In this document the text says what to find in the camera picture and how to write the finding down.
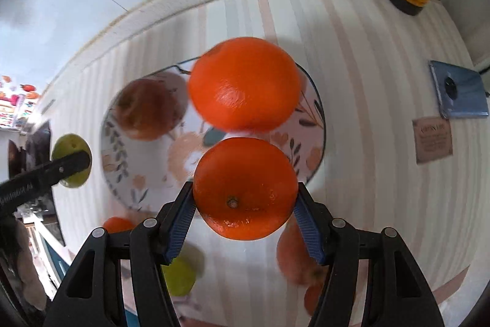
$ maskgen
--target apple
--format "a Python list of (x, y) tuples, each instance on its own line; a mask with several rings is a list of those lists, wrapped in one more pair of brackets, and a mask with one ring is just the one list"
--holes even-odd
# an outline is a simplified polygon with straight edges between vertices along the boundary
[(170, 265), (160, 267), (168, 293), (172, 297), (183, 297), (192, 290), (195, 283), (195, 271), (180, 256), (177, 256)]
[(113, 112), (128, 137), (151, 142), (173, 129), (175, 108), (175, 99), (165, 83), (143, 78), (130, 82), (121, 91)]
[(56, 141), (53, 152), (51, 153), (51, 158), (53, 160), (57, 160), (59, 158), (63, 158), (64, 156), (73, 154), (79, 150), (84, 150), (89, 154), (90, 165), (87, 169), (77, 172), (74, 175), (69, 176), (63, 180), (60, 180), (60, 183), (65, 187), (80, 187), (89, 178), (90, 170), (92, 169), (92, 152), (90, 151), (90, 147), (87, 142), (85, 142), (84, 139), (82, 139), (80, 136), (75, 135), (74, 133), (68, 133), (67, 135), (63, 135)]
[(32, 92), (33, 90), (36, 90), (36, 87), (33, 86), (33, 85), (21, 85), (21, 88), (25, 91), (25, 92)]
[(293, 284), (304, 286), (323, 284), (328, 275), (329, 267), (320, 266), (308, 254), (294, 216), (290, 217), (279, 237), (276, 257), (279, 270), (286, 280)]

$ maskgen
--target leaf pattern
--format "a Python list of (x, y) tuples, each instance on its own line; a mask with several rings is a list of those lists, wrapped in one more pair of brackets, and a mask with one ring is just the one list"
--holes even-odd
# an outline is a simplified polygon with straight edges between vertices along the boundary
[(300, 125), (301, 126), (308, 126), (308, 127), (317, 126), (317, 124), (314, 123), (313, 121), (304, 120), (304, 119), (300, 119)]
[(135, 175), (133, 178), (133, 187), (138, 190), (143, 190), (146, 187), (146, 176)]
[(323, 150), (321, 147), (313, 147), (310, 151), (310, 155), (306, 159), (306, 166), (310, 171), (315, 171), (318, 165), (322, 161)]
[(121, 158), (126, 158), (127, 153), (126, 150), (124, 149), (124, 143), (121, 140), (121, 134), (117, 131), (116, 127), (114, 124), (106, 120), (105, 125), (104, 125), (104, 135), (106, 137), (110, 137), (110, 143), (112, 144), (112, 151), (115, 153), (115, 160), (116, 163), (118, 163), (117, 167), (114, 164), (111, 164), (110, 159), (111, 155), (107, 154), (102, 156), (102, 165), (104, 172), (109, 173), (109, 172), (119, 172), (117, 177), (116, 177), (116, 183), (121, 182), (123, 177), (128, 177), (129, 173), (127, 171), (127, 162), (126, 161), (121, 161)]
[(270, 133), (256, 133), (255, 136), (257, 139), (264, 140), (270, 143)]
[(177, 69), (179, 70), (179, 72), (180, 72), (181, 74), (184, 74), (184, 75), (190, 75), (190, 71), (187, 71), (187, 70), (185, 70), (185, 69), (181, 68), (181, 67), (180, 67), (178, 64), (176, 64), (175, 66), (177, 67)]
[(143, 195), (139, 199), (138, 204), (145, 199), (145, 197), (146, 197), (147, 194), (148, 194), (148, 189), (145, 190), (145, 192), (143, 193)]
[(209, 128), (202, 139), (202, 144), (205, 147), (214, 146), (216, 143), (221, 141), (226, 135), (226, 132), (222, 132), (219, 129), (212, 126)]
[(323, 114), (323, 109), (322, 107), (320, 106), (320, 103), (318, 103), (318, 100), (315, 99), (313, 101), (313, 104), (315, 105), (315, 109), (317, 109), (318, 111), (318, 114), (322, 117), (323, 120), (325, 120), (325, 115)]
[(288, 138), (289, 136), (287, 133), (275, 132), (270, 136), (270, 141), (276, 143), (279, 147), (282, 147), (286, 144)]

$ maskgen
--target card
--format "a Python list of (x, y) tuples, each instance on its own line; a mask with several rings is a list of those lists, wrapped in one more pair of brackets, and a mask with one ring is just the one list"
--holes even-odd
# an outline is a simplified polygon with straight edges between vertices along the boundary
[(417, 164), (438, 160), (453, 154), (453, 138), (449, 120), (425, 117), (413, 120)]

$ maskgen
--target plate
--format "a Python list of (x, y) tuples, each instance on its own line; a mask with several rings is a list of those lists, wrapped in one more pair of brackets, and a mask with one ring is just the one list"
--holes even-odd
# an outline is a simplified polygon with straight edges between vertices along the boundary
[(302, 78), (301, 100), (284, 124), (266, 134), (225, 134), (205, 122), (188, 98), (187, 83), (196, 61), (184, 61), (145, 77), (163, 82), (176, 104), (175, 128), (155, 141), (126, 136), (113, 116), (121, 92), (111, 102), (100, 132), (102, 167), (111, 193), (129, 209), (158, 212), (192, 179), (204, 153), (228, 137), (254, 137), (273, 144), (286, 154), (298, 181), (307, 183), (325, 152), (322, 101), (308, 73), (297, 66)]

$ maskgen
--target tangerine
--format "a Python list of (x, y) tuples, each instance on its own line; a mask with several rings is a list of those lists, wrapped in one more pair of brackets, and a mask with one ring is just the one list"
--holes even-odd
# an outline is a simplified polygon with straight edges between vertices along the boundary
[(108, 233), (119, 233), (121, 231), (133, 230), (135, 225), (129, 219), (113, 216), (104, 222), (102, 227)]
[(257, 240), (290, 217), (298, 192), (296, 173), (277, 147), (254, 138), (229, 138), (200, 159), (194, 201), (220, 236)]
[(300, 100), (300, 74), (279, 46), (253, 37), (226, 40), (202, 55), (189, 79), (196, 110), (225, 132), (271, 131)]

